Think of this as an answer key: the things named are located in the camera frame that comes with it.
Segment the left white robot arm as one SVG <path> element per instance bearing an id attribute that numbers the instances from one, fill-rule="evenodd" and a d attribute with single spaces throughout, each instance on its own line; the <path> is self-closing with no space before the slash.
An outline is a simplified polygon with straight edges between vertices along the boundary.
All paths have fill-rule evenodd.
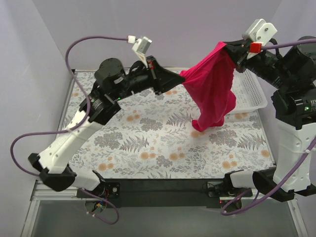
<path id="1" fill-rule="evenodd" d="M 93 175 L 72 171 L 69 161 L 73 155 L 120 111 L 119 100 L 146 89 L 161 95 L 185 81 L 179 74 L 161 67 L 153 56 L 146 57 L 145 62 L 136 61 L 128 73 L 119 59 L 106 59 L 94 77 L 96 81 L 88 100 L 81 102 L 66 133 L 41 153 L 28 157 L 32 167 L 39 171 L 41 181 L 56 192 L 72 186 L 86 189 L 93 197 L 101 197 L 105 191 L 103 177 L 97 171 Z"/>

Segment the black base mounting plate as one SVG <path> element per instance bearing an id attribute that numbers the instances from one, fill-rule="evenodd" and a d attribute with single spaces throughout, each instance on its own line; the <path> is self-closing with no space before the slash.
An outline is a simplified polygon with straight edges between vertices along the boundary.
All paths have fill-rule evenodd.
<path id="1" fill-rule="evenodd" d="M 116 207 L 220 208 L 220 199 L 232 198 L 245 188 L 224 189 L 222 179 L 107 179 L 91 193 Z"/>

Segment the magenta t shirt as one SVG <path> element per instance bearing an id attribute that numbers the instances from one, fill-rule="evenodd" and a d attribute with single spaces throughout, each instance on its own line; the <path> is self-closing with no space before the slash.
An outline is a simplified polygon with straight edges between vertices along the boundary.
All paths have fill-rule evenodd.
<path id="1" fill-rule="evenodd" d="M 192 121 L 199 132 L 222 126 L 225 115 L 236 106 L 232 92 L 235 64 L 225 46 L 224 42 L 218 42 L 198 64 L 180 73 L 185 78 L 183 86 L 200 110 L 199 118 Z"/>

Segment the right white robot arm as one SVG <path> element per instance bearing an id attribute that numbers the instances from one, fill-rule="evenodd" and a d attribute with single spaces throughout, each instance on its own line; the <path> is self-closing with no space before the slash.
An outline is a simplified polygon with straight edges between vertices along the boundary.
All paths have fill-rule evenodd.
<path id="1" fill-rule="evenodd" d="M 225 175 L 223 190 L 229 196 L 242 188 L 255 188 L 266 198 L 284 202 L 314 195 L 309 177 L 311 154 L 316 147 L 316 39 L 301 37 L 286 44 L 270 45 L 248 39 L 226 42 L 225 51 L 238 72 L 249 70 L 275 88 L 271 99 L 279 127 L 279 152 L 275 167 Z"/>

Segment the floral patterned table mat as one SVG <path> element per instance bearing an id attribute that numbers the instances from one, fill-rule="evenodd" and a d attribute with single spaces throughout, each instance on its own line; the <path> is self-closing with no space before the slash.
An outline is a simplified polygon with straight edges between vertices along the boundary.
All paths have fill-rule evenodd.
<path id="1" fill-rule="evenodd" d="M 223 126 L 198 132 L 192 121 L 199 109 L 181 85 L 160 96 L 145 90 L 121 101 L 120 107 L 72 157 L 75 172 L 195 179 L 274 165 L 257 111 L 228 114 Z"/>

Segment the aluminium frame rail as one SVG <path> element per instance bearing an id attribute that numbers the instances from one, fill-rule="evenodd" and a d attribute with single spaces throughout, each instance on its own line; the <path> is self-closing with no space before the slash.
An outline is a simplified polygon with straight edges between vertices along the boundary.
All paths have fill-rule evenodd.
<path id="1" fill-rule="evenodd" d="M 231 198 L 220 199 L 221 207 Z M 311 237 L 297 200 L 268 199 L 236 216 L 220 208 L 116 207 L 87 214 L 95 200 L 69 188 L 54 192 L 36 183 L 22 231 L 24 237 Z M 102 219 L 109 219 L 110 224 Z"/>

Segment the white plastic basket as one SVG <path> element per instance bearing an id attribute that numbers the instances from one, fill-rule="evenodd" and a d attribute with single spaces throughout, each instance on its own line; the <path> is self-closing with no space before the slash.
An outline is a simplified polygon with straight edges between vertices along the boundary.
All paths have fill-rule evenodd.
<path id="1" fill-rule="evenodd" d="M 236 97 L 236 106 L 230 114 L 249 113 L 267 107 L 268 102 L 258 79 L 249 70 L 243 73 L 234 70 L 232 92 Z"/>

